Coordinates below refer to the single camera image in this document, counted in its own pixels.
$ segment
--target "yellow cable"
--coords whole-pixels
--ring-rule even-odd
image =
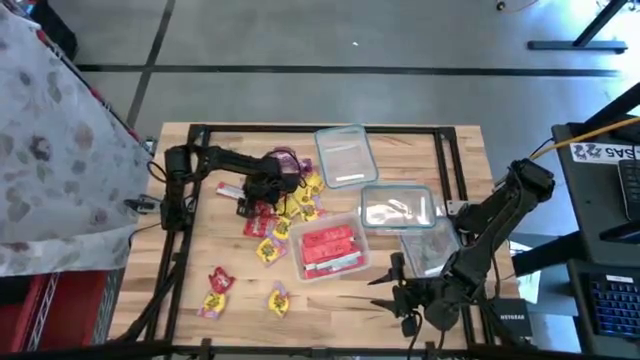
[[[588,139],[588,138],[600,135],[602,133],[605,133],[605,132],[608,132],[608,131],[611,131],[611,130],[619,129],[619,128],[623,127],[623,126],[635,124],[635,123],[637,123],[639,121],[640,121],[640,117],[634,117],[634,118],[631,118],[631,119],[628,119],[628,120],[617,122],[615,124],[611,124],[611,125],[607,125],[605,127],[601,127],[600,129],[593,130],[592,132],[586,133],[584,135],[576,136],[576,137],[574,137],[572,139],[561,141],[561,142],[556,143],[556,144],[551,145],[551,146],[547,146],[546,148],[541,149],[541,150],[537,151],[535,154],[531,155],[530,159],[531,160],[535,160],[535,159],[539,158],[540,156],[548,153],[551,150],[558,149],[558,148],[561,148],[563,146],[567,146],[567,145],[569,145],[571,143],[582,141],[584,139]]]

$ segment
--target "gray floor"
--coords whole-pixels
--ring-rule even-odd
[[[76,63],[144,65],[166,0],[50,0],[77,33]],[[580,122],[640,79],[640,14],[622,11],[598,36],[623,55],[531,52],[528,40],[571,40],[598,12],[595,0],[540,0],[498,13],[494,0],[175,0],[156,63],[490,69],[609,69],[622,76],[526,77],[363,74],[154,73],[135,128],[156,136],[168,121],[477,124],[493,174]],[[507,0],[510,9],[528,0]],[[141,73],[86,73],[121,118]],[[523,242],[576,229],[554,154],[554,197],[518,227]],[[571,315],[566,272],[545,270],[539,313]],[[546,329],[552,320],[537,322]]]

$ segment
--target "floral fabric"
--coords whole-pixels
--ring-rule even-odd
[[[0,276],[125,265],[149,154],[0,3]]]

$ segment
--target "wooden table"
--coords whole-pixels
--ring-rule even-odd
[[[155,161],[164,164],[164,150],[184,144],[188,129],[189,124],[185,123],[165,124]],[[457,126],[455,129],[469,198],[481,201],[491,193],[492,176],[480,127]],[[425,184],[442,199],[432,135],[369,134],[369,141],[382,181],[409,180]],[[317,164],[312,133],[214,133],[209,144],[256,157],[275,146],[286,145],[293,148],[299,158],[309,157]],[[445,150],[445,156],[451,188],[456,194],[450,151]],[[367,270],[342,276],[339,280],[303,284],[296,279],[290,254],[269,268],[262,265],[255,254],[260,240],[243,236],[245,219],[235,215],[235,201],[215,192],[221,181],[240,185],[243,177],[216,171],[202,184],[174,345],[199,345],[202,338],[208,337],[214,346],[408,347],[410,339],[402,336],[399,319],[369,303],[373,298],[391,299],[392,285],[366,285],[386,273],[389,255],[400,249],[397,238],[368,238],[372,266]],[[163,193],[164,184],[151,179],[148,194],[161,198]],[[358,191],[349,190],[325,190],[321,194],[322,203],[329,212],[351,211],[358,205],[358,198]],[[157,215],[144,216],[140,218],[139,227],[157,222]],[[164,239],[165,232],[159,226],[135,236],[110,337],[123,333],[151,298]],[[506,243],[498,251],[497,260],[501,278],[513,274]],[[230,290],[227,308],[217,321],[196,315],[209,287],[207,275],[215,266],[224,267],[237,278]],[[281,281],[291,294],[291,308],[284,319],[277,318],[265,306],[265,298],[276,280]],[[493,292],[493,286],[492,272],[488,275],[488,293]],[[502,296],[518,297],[514,277],[502,281]],[[165,300],[156,337],[163,334],[168,303]],[[476,340],[481,341],[481,322],[477,314],[473,323]],[[424,347],[425,341],[437,343],[439,336],[439,331],[425,322],[416,347]],[[466,348],[461,320],[446,334],[444,348]]]

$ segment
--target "blue keyboard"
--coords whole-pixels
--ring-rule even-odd
[[[640,338],[640,288],[630,278],[589,277],[594,329],[600,335]]]

